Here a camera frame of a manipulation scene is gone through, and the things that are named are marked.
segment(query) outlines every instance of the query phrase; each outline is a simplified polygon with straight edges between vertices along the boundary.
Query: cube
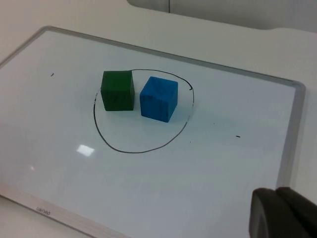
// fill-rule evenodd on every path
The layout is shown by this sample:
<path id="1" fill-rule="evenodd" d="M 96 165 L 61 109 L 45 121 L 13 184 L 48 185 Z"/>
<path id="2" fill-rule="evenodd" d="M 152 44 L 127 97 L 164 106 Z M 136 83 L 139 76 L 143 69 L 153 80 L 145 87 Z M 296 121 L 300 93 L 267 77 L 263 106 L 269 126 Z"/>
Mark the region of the cube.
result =
<path id="1" fill-rule="evenodd" d="M 177 105 L 178 83 L 150 77 L 140 93 L 141 115 L 169 122 Z"/>
<path id="2" fill-rule="evenodd" d="M 105 71 L 101 96 L 106 111 L 132 111 L 134 107 L 132 71 Z"/>

